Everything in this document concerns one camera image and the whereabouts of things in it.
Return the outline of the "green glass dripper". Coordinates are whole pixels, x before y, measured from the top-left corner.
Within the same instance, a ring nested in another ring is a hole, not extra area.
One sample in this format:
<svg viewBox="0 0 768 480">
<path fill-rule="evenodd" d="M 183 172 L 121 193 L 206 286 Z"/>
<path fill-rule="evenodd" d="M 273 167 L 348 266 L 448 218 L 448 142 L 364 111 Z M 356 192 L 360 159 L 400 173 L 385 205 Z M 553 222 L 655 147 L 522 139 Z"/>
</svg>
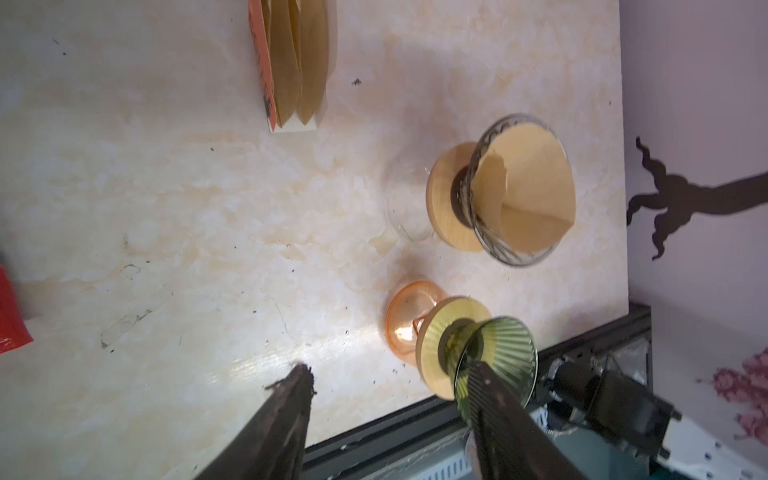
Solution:
<svg viewBox="0 0 768 480">
<path fill-rule="evenodd" d="M 471 423 L 468 382 L 473 361 L 488 364 L 520 404 L 528 404 L 538 374 L 538 352 L 531 331 L 521 320 L 510 316 L 483 322 L 461 318 L 449 328 L 440 349 L 449 387 L 467 424 Z"/>
</svg>

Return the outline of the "clear glass carafe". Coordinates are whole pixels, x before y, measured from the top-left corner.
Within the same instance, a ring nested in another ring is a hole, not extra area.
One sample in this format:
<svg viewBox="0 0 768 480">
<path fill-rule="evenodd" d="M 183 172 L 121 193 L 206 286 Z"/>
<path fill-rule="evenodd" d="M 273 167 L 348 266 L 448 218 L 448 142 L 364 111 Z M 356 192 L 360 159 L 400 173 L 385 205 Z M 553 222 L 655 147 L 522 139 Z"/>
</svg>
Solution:
<svg viewBox="0 0 768 480">
<path fill-rule="evenodd" d="M 385 214 L 390 227 L 404 240 L 422 242 L 433 235 L 427 213 L 429 169 L 400 159 L 390 168 L 384 189 Z"/>
</svg>

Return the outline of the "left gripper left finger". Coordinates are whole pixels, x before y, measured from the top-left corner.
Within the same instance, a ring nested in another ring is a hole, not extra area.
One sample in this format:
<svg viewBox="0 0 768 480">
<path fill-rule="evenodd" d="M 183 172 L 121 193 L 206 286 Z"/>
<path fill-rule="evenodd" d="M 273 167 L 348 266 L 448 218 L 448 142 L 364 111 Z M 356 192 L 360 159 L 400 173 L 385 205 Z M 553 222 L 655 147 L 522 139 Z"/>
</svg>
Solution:
<svg viewBox="0 0 768 480">
<path fill-rule="evenodd" d="M 314 376 L 296 364 L 268 386 L 271 395 L 199 479 L 297 479 L 305 453 Z"/>
</svg>

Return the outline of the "orange glass pitcher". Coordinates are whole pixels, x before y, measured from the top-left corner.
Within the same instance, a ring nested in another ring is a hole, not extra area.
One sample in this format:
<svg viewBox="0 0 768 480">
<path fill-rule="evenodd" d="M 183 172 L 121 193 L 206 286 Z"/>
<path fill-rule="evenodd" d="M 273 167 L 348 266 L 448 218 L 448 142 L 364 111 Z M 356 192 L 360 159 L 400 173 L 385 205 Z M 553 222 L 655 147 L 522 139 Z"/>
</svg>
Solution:
<svg viewBox="0 0 768 480">
<path fill-rule="evenodd" d="M 416 366 L 416 344 L 427 314 L 447 293 L 431 281 L 412 282 L 400 289 L 387 308 L 384 328 L 388 346 L 402 362 Z"/>
</svg>

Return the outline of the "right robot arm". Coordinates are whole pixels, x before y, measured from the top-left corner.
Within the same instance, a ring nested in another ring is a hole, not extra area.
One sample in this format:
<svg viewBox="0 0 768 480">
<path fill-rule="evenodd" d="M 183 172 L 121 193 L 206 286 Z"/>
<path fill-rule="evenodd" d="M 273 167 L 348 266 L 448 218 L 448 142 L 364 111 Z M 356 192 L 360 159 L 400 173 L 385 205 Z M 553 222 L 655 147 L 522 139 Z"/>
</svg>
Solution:
<svg viewBox="0 0 768 480">
<path fill-rule="evenodd" d="M 620 370 L 556 360 L 540 388 L 567 416 L 609 445 L 687 479 L 765 479 L 767 470 L 707 433 L 672 404 Z"/>
</svg>

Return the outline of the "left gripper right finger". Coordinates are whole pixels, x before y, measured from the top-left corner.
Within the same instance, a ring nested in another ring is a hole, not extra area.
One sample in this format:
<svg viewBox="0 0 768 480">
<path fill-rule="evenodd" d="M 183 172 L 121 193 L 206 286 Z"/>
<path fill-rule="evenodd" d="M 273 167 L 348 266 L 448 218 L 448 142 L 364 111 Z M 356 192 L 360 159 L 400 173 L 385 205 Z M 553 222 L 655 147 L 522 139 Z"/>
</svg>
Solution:
<svg viewBox="0 0 768 480">
<path fill-rule="evenodd" d="M 470 424 L 484 479 L 584 477 L 488 364 L 470 364 L 468 387 Z"/>
</svg>

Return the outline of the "brown paper coffee filter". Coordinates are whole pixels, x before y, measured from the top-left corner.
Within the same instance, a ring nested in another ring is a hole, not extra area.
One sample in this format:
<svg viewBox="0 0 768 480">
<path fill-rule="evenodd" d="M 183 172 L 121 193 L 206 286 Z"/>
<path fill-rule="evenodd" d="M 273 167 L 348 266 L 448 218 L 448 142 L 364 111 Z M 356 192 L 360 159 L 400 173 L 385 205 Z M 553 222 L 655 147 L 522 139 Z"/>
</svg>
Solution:
<svg viewBox="0 0 768 480">
<path fill-rule="evenodd" d="M 548 249 L 575 223 L 575 185 L 564 148 L 533 122 L 518 123 L 491 141 L 470 192 L 479 219 L 516 252 Z"/>
</svg>

